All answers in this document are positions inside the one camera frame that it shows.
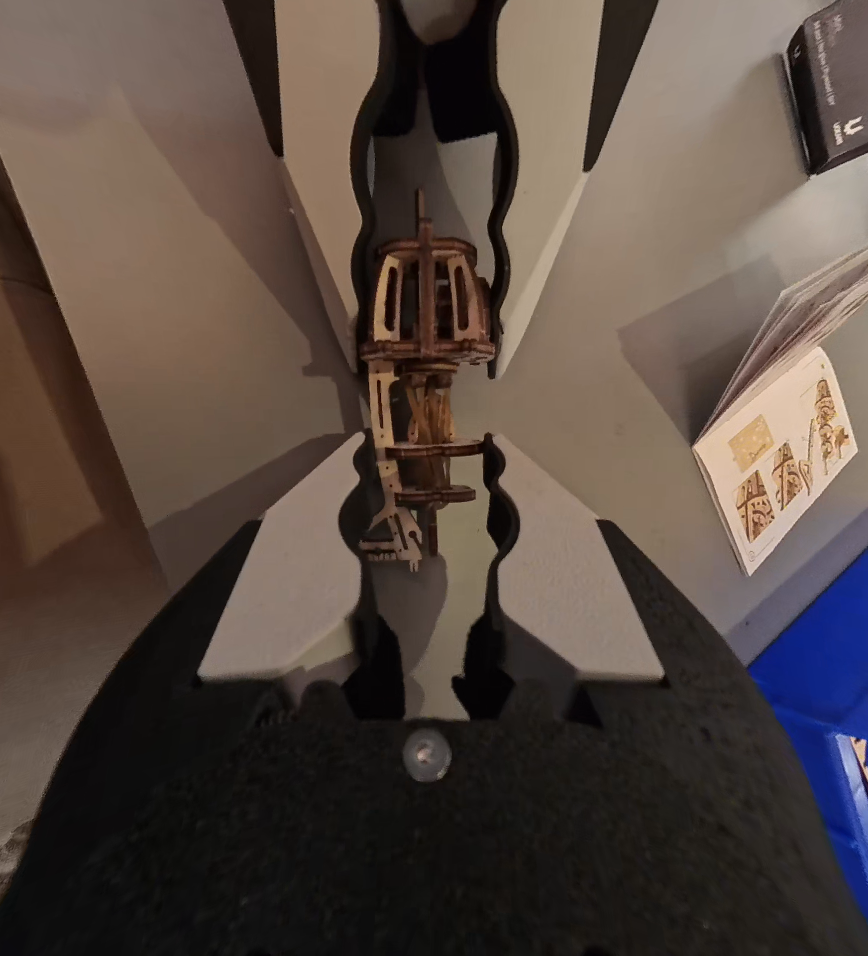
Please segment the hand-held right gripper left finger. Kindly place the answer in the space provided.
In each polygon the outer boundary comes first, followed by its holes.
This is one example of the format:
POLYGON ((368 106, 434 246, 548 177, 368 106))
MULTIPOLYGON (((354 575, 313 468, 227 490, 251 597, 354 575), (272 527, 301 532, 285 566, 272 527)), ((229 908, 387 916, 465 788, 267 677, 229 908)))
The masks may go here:
POLYGON ((358 547, 371 522, 373 444, 356 433, 269 508, 199 665, 220 684, 273 682, 294 706, 338 685, 356 716, 402 720, 404 667, 358 547))

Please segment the large blue storage bin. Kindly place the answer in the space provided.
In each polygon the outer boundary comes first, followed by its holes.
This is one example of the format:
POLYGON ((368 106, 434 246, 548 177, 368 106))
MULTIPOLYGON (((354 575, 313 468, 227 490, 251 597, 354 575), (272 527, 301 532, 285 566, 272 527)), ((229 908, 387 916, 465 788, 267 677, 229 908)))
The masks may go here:
POLYGON ((791 739, 868 921, 868 793, 848 740, 868 739, 868 548, 750 673, 791 739))

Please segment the open instruction booklet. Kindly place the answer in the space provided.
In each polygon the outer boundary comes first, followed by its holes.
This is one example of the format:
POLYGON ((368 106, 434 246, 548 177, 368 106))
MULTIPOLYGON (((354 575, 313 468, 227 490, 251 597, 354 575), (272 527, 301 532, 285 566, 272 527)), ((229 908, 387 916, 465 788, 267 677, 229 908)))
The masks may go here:
POLYGON ((825 339, 868 303, 868 245, 780 293, 692 446, 750 578, 858 444, 825 339))

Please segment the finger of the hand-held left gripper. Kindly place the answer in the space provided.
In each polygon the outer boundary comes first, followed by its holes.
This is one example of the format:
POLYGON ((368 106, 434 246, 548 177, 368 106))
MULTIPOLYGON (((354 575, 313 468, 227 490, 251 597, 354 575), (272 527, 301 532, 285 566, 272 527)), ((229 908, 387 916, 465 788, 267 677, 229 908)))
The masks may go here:
POLYGON ((357 114, 377 78, 373 1, 277 1, 281 173, 333 333, 356 359, 352 274, 362 215, 352 175, 357 114))
POLYGON ((508 254, 494 377, 510 367, 576 210, 584 170, 603 1, 513 1, 496 31, 496 77, 514 133, 508 254))

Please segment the black cardboard box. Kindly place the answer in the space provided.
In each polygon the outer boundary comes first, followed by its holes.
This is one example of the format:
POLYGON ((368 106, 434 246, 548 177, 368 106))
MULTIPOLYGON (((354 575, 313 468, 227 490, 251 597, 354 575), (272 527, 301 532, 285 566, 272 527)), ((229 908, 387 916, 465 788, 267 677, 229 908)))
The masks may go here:
POLYGON ((786 61, 810 175, 868 154, 868 1, 808 17, 786 61))

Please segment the wooden mechanical model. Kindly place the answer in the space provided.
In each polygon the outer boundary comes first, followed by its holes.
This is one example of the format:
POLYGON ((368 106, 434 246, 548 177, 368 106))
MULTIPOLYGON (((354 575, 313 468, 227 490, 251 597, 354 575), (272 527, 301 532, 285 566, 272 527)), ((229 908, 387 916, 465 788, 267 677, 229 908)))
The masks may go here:
POLYGON ((451 390, 461 366, 496 356, 489 287, 474 245, 435 233, 425 192, 416 191, 416 233, 378 248, 379 271, 366 337, 370 429, 382 505, 359 548, 368 561, 399 562, 416 573, 438 554, 437 513, 473 501, 451 464, 483 453, 459 438, 451 390))

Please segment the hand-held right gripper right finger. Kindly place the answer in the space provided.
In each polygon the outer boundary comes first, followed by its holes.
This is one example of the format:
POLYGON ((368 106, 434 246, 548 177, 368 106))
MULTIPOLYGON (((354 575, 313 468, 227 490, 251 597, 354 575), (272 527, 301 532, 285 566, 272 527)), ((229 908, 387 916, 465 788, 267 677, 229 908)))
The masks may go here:
POLYGON ((581 689, 660 685, 664 668, 600 520, 501 435, 483 452, 495 546, 484 611, 452 687, 473 721, 497 719, 536 682, 558 718, 584 719, 581 689))

